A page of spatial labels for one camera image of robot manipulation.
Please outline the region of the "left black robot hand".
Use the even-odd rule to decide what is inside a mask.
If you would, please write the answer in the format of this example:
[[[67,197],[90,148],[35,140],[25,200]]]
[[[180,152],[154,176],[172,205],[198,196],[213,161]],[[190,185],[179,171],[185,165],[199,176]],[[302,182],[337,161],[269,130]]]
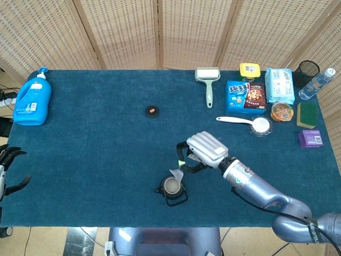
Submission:
[[[26,152],[22,151],[21,147],[9,147],[8,144],[1,145],[1,201],[5,196],[22,190],[31,180],[31,175],[27,175],[19,184],[6,186],[6,174],[10,165],[17,156],[25,154]]]

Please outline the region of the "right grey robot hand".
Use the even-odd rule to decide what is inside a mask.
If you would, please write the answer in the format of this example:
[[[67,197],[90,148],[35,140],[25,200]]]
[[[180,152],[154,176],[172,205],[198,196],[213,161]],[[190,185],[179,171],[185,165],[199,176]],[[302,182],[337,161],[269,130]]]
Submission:
[[[182,153],[183,149],[187,149],[186,155],[190,159],[199,162],[195,166],[188,166]],[[218,139],[206,131],[199,132],[186,141],[176,145],[178,158],[182,164],[181,171],[197,173],[205,168],[217,169],[221,162],[229,159],[229,150]]]

